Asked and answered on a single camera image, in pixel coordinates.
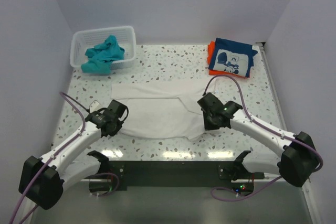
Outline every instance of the white plastic basket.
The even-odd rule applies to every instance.
[[[70,50],[70,64],[74,68],[80,68],[88,61],[85,52],[97,44],[103,43],[110,35],[117,38],[120,47],[125,49],[124,59],[112,62],[111,69],[129,68],[135,59],[135,33],[131,26],[110,27],[78,31],[73,35]]]

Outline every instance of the orange folded cloth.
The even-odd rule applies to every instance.
[[[212,54],[214,53],[214,50],[215,50],[215,42],[211,41],[210,44],[208,45],[208,58],[207,58],[208,64],[210,64],[210,62],[211,62],[211,58],[212,58]],[[211,70],[211,69],[209,69],[209,74],[211,76],[216,76],[218,74],[229,74],[231,76],[237,76],[237,77],[240,77],[240,78],[247,78],[247,77],[239,76],[239,75],[234,74],[234,73],[228,73],[228,72],[225,72],[225,71],[217,71],[217,70]]]

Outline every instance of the speckled tabletop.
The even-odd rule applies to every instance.
[[[269,86],[265,66],[258,46],[251,77],[238,78],[244,93],[248,110],[255,116],[280,127],[276,104]],[[93,76],[75,69],[72,74],[68,94],[84,106],[97,100],[103,106],[111,101],[112,83],[144,83],[180,79],[200,79],[208,77],[206,45],[139,45],[132,68],[113,71],[109,76]],[[219,93],[223,102],[234,100],[241,104],[235,84],[228,78],[219,81]],[[65,103],[53,146],[64,141],[80,126],[80,118]],[[146,140],[118,134],[103,137],[88,147],[77,160],[89,151],[97,150],[110,159],[132,161],[206,161],[234,160],[242,151],[251,150],[249,158],[267,158],[277,161],[276,155],[253,138],[231,129],[221,129],[217,133],[205,133],[196,142],[186,138]]]

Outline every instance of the wall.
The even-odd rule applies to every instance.
[[[289,0],[57,0],[73,32],[131,25],[138,43],[266,41]]]
[[[25,159],[51,144],[70,78],[70,31],[56,0],[0,0],[0,223],[20,196]]]
[[[291,0],[266,42],[287,127],[309,133],[324,157],[312,185],[327,224],[336,219],[335,13],[335,0]]]

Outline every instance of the teal towel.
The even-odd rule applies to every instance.
[[[125,50],[119,47],[115,36],[110,35],[104,43],[86,50],[89,61],[82,64],[84,73],[111,73],[110,65],[115,60],[124,59]]]

